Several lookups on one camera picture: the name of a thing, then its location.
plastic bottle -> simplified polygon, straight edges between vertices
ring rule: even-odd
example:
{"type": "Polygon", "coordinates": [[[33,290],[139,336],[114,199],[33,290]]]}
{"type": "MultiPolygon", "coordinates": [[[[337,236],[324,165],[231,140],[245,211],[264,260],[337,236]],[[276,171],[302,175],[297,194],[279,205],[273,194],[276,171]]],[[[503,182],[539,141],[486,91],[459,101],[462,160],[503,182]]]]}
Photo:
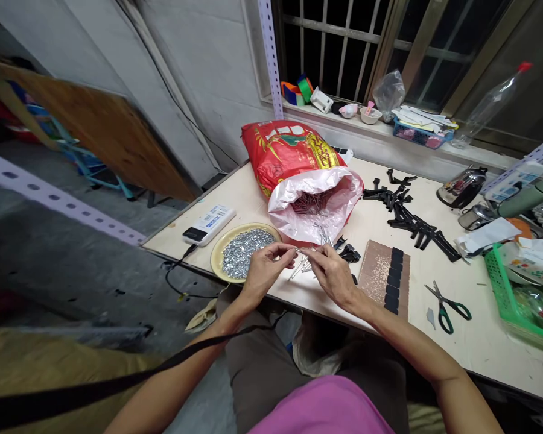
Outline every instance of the plastic bottle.
{"type": "Polygon", "coordinates": [[[532,66],[533,63],[521,63],[512,77],[509,77],[487,93],[469,115],[465,125],[456,131],[455,138],[450,144],[456,148],[466,148],[478,132],[507,104],[515,93],[519,76],[532,66]]]}

scissors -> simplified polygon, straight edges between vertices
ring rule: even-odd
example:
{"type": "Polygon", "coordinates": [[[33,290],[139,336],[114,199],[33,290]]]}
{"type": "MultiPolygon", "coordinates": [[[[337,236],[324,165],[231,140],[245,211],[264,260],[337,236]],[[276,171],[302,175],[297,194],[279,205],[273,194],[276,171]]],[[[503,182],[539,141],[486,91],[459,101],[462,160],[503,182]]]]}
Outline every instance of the scissors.
{"type": "Polygon", "coordinates": [[[451,323],[451,319],[448,317],[448,313],[446,312],[446,309],[443,303],[448,304],[450,307],[456,310],[460,316],[462,316],[467,321],[470,321],[472,319],[472,315],[464,304],[457,303],[456,301],[449,300],[448,298],[443,297],[440,293],[440,289],[438,285],[436,284],[436,281],[434,280],[433,280],[433,285],[434,285],[434,289],[432,289],[428,285],[425,285],[425,286],[428,288],[430,292],[436,295],[436,298],[439,299],[439,323],[442,329],[445,332],[447,332],[449,335],[451,335],[454,332],[453,324],[451,323]]]}

gray pants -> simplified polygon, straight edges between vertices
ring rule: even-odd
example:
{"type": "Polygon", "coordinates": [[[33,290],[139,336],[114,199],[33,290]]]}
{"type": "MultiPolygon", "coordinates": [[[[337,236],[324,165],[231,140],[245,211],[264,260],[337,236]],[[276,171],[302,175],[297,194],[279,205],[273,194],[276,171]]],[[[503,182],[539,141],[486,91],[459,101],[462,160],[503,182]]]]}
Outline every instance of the gray pants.
{"type": "MultiPolygon", "coordinates": [[[[232,286],[221,293],[218,316],[239,291],[232,286]]],[[[252,325],[270,326],[270,322],[254,310],[241,329],[252,325]]],[[[287,395],[312,381],[300,373],[274,330],[255,330],[233,338],[225,353],[238,434],[247,433],[287,395]]],[[[371,339],[366,350],[350,357],[338,375],[349,378],[366,393],[395,433],[408,434],[406,373],[402,359],[386,342],[371,339]]]]}

concrete floor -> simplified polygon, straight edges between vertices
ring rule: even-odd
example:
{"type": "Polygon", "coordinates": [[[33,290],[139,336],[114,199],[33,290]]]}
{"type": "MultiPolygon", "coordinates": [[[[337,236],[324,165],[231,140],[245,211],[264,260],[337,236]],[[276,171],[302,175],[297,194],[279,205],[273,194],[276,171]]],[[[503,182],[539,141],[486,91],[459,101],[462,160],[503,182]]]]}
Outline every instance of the concrete floor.
{"type": "MultiPolygon", "coordinates": [[[[0,156],[149,235],[172,220],[186,204],[147,208],[146,197],[130,203],[116,191],[91,190],[65,157],[38,145],[0,144],[0,156]]],[[[98,316],[106,313],[122,326],[150,324],[145,352],[172,355],[193,336],[183,333],[205,300],[177,302],[164,281],[162,259],[0,188],[0,276],[28,288],[35,297],[68,303],[98,316]]],[[[222,285],[177,269],[170,275],[182,291],[215,295],[222,285]]],[[[284,342],[298,327],[291,314],[278,325],[284,342]]],[[[235,433],[232,392],[225,357],[214,363],[166,433],[235,433]]]]}

hand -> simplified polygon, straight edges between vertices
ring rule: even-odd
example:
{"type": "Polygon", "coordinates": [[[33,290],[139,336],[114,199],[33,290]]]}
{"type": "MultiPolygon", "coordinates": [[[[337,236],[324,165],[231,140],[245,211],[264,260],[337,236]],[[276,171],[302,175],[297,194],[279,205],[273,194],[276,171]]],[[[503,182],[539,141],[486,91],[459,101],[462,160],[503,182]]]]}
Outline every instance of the hand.
{"type": "Polygon", "coordinates": [[[354,284],[348,262],[330,244],[316,251],[303,248],[302,253],[309,258],[312,271],[326,294],[342,309],[358,316],[358,308],[369,298],[354,284]]]}
{"type": "Polygon", "coordinates": [[[251,310],[258,307],[284,268],[293,269],[296,246],[275,242],[253,253],[240,298],[251,310]]]}

